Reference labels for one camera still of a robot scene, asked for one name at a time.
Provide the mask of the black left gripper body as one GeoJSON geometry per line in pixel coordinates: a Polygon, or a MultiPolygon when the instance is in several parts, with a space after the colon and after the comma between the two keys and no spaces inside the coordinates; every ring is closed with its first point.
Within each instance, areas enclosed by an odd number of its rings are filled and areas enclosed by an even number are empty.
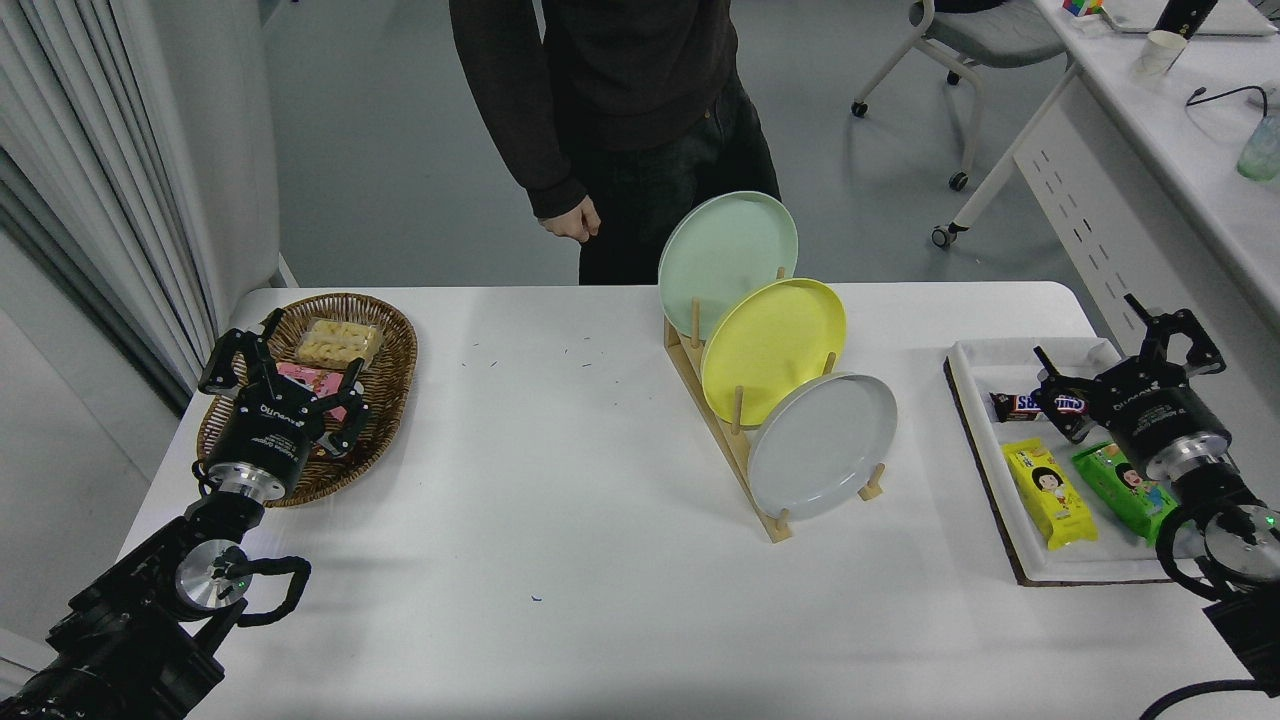
{"type": "Polygon", "coordinates": [[[302,388],[242,388],[205,469],[252,466],[276,480],[298,480],[323,423],[316,396],[302,388]]]}

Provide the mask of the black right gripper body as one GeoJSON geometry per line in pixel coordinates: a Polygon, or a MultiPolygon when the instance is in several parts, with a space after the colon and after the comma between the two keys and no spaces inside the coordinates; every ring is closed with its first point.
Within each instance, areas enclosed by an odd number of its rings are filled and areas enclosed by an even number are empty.
{"type": "Polygon", "coordinates": [[[1160,380],[1128,360],[1101,374],[1091,416],[1140,473],[1188,473],[1231,461],[1231,433],[1184,378],[1160,380]]]}

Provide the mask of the person's right hand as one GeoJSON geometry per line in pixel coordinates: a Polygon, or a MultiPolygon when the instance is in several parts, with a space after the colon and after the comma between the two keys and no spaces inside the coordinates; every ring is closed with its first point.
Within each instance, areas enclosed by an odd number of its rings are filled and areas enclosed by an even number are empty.
{"type": "Polygon", "coordinates": [[[556,237],[575,240],[577,243],[584,245],[598,236],[602,219],[593,199],[588,195],[575,208],[563,214],[539,218],[538,224],[556,237]]]}

